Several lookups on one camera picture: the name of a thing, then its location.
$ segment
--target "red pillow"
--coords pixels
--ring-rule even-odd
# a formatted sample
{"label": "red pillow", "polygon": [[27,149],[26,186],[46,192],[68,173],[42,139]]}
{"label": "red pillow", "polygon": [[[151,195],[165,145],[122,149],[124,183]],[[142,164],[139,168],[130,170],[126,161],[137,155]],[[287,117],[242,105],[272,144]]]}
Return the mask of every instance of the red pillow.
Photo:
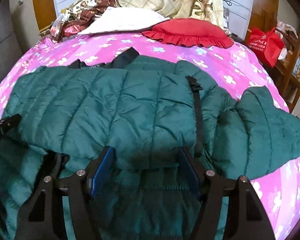
{"label": "red pillow", "polygon": [[191,46],[217,46],[229,48],[234,42],[218,26],[210,22],[193,18],[178,18],[155,25],[151,31],[142,34],[152,40],[158,40],[164,44]]}

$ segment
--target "white pillow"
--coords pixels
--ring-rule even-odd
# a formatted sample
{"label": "white pillow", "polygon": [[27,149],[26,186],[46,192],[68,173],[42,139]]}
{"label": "white pillow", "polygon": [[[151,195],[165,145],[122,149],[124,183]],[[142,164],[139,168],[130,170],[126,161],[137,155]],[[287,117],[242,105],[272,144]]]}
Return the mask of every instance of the white pillow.
{"label": "white pillow", "polygon": [[145,30],[170,20],[157,12],[135,7],[108,7],[103,15],[78,34]]}

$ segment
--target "red shopping bag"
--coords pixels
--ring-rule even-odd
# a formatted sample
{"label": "red shopping bag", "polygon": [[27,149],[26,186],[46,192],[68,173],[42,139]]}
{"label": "red shopping bag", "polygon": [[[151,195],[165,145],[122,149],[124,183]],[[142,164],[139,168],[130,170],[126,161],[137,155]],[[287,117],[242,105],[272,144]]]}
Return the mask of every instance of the red shopping bag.
{"label": "red shopping bag", "polygon": [[284,46],[280,37],[274,33],[275,28],[264,33],[258,28],[253,28],[248,42],[249,48],[264,64],[274,67]]}

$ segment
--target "bed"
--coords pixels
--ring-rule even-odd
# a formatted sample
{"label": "bed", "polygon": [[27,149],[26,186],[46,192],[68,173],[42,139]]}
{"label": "bed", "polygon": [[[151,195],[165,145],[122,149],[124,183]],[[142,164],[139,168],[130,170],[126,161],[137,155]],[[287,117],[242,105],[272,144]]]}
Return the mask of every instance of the bed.
{"label": "bed", "polygon": [[[209,73],[219,86],[237,100],[240,100],[243,91],[250,86],[266,86],[273,96],[274,105],[289,112],[255,54],[240,43],[235,42],[229,49],[214,46],[209,49],[196,46],[186,48],[161,44],[140,33],[119,33],[82,35],[58,44],[45,39],[32,47],[0,83],[0,118],[11,90],[21,75],[33,72],[42,65],[69,65],[76,59],[87,65],[110,62],[130,47],[141,55],[170,62],[187,60]],[[289,161],[275,172],[252,181],[252,184],[269,216],[276,239],[284,239],[300,218],[300,157]]]}

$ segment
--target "metal pin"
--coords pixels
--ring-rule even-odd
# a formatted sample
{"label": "metal pin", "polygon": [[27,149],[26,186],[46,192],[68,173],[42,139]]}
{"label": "metal pin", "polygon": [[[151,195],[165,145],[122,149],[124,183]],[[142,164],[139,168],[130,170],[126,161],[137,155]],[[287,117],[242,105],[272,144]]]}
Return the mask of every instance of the metal pin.
{"label": "metal pin", "polygon": [[43,181],[45,182],[45,183],[48,183],[48,182],[50,182],[52,180],[52,177],[51,176],[46,176],[46,177],[44,177],[44,179],[43,179]]}
{"label": "metal pin", "polygon": [[213,170],[207,170],[207,171],[206,171],[206,174],[207,174],[209,177],[213,177],[216,173],[215,173]]}
{"label": "metal pin", "polygon": [[248,178],[246,176],[240,176],[240,180],[242,182],[247,182],[248,181]]}
{"label": "metal pin", "polygon": [[80,177],[81,177],[81,176],[84,176],[85,174],[86,174],[86,171],[85,171],[85,170],[78,170],[78,171],[77,171],[77,175],[80,176]]}

